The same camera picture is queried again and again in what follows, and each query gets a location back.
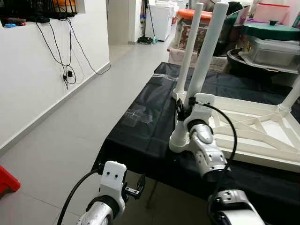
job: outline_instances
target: plastic storage container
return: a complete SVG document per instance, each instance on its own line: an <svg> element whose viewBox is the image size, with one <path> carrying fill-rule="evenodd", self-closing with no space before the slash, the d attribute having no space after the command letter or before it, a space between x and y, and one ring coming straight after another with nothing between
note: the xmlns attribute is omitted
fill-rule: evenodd
<svg viewBox="0 0 300 225"><path fill-rule="evenodd" d="M290 6L259 3L256 6L253 20L262 23L269 23L272 20L285 24L286 18L289 17L289 11Z"/></svg>
<svg viewBox="0 0 300 225"><path fill-rule="evenodd" d="M194 13L195 11L193 9L180 9L178 11L177 16L179 21L177 23L175 38L172 43L173 48L186 49ZM211 17L212 12L202 11L198 34L194 45L195 52L202 46Z"/></svg>
<svg viewBox="0 0 300 225"><path fill-rule="evenodd" d="M299 41L261 40L247 36L240 56L252 64L284 72L297 72L300 67Z"/></svg>

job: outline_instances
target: clear plastic box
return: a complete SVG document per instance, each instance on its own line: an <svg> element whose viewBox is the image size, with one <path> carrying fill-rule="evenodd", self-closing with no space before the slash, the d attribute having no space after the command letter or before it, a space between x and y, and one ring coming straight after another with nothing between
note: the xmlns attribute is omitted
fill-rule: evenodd
<svg viewBox="0 0 300 225"><path fill-rule="evenodd" d="M298 70L300 67L299 41L261 40L247 36L243 56L254 64Z"/></svg>

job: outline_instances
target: tiled floor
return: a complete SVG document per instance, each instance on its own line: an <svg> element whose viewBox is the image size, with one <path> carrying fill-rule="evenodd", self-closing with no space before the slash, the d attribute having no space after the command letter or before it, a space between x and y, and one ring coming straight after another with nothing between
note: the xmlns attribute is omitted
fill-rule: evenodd
<svg viewBox="0 0 300 225"><path fill-rule="evenodd" d="M90 169L104 139L162 61L172 37L156 45L134 45L42 124L0 158L0 165L22 184L0 200L0 224L52 225L73 185ZM134 186L137 175L128 173ZM154 184L147 179L142 199L131 200L116 224L208 224L205 202L159 184L150 209L146 199ZM65 216L76 224L98 190L99 176L77 190Z"/></svg>

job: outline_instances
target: black tablecloth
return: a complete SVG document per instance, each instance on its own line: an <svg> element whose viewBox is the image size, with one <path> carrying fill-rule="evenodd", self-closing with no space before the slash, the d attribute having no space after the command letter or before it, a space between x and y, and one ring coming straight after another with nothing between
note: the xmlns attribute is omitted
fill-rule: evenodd
<svg viewBox="0 0 300 225"><path fill-rule="evenodd" d="M134 105L145 106L145 114L152 122L138 122L129 127L123 119L116 124L105 140L94 163L114 160L124 163L136 173L181 189L201 198L207 198L211 190L205 185L190 152L175 154L168 149L169 137L174 129L175 101L172 91L176 86L180 66L161 63ZM193 69L189 69L186 87ZM277 105L291 89L271 83L258 83L252 79L209 72L203 92L216 96ZM300 105L295 103L292 114L300 121ZM264 220L277 224L294 224L300 212L299 174L264 166L234 161L232 174L240 188Z"/></svg>

